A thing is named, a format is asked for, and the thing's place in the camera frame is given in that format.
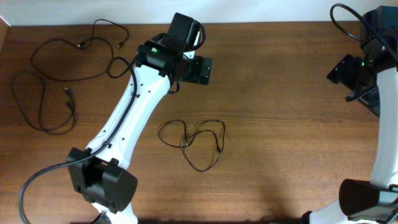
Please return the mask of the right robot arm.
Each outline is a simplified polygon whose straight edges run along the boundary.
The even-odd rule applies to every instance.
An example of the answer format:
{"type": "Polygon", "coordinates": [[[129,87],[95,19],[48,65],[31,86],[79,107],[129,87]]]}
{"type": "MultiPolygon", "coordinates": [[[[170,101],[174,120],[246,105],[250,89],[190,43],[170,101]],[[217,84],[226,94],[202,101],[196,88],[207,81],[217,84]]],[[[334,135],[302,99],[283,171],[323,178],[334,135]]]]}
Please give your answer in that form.
{"type": "Polygon", "coordinates": [[[361,23],[357,37],[363,57],[346,55],[327,75],[350,89],[347,102],[358,101],[379,118],[376,160],[369,181],[345,179],[338,199],[300,219],[316,223],[394,223],[397,221],[397,7],[379,6],[359,15],[336,3],[361,23]]]}

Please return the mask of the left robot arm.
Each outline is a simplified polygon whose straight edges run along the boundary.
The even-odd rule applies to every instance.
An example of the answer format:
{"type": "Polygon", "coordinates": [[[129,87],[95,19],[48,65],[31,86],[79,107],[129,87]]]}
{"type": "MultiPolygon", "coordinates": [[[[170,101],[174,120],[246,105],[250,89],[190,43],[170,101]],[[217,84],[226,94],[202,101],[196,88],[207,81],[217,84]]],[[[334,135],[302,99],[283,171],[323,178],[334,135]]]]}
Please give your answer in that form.
{"type": "Polygon", "coordinates": [[[73,188],[99,211],[94,223],[138,222],[131,205],[137,178],[127,170],[134,147],[173,84],[208,84],[212,61],[195,55],[205,40],[201,23],[175,13],[166,33],[138,46],[127,65],[129,84],[102,131],[84,150],[71,149],[67,162],[73,188]]]}

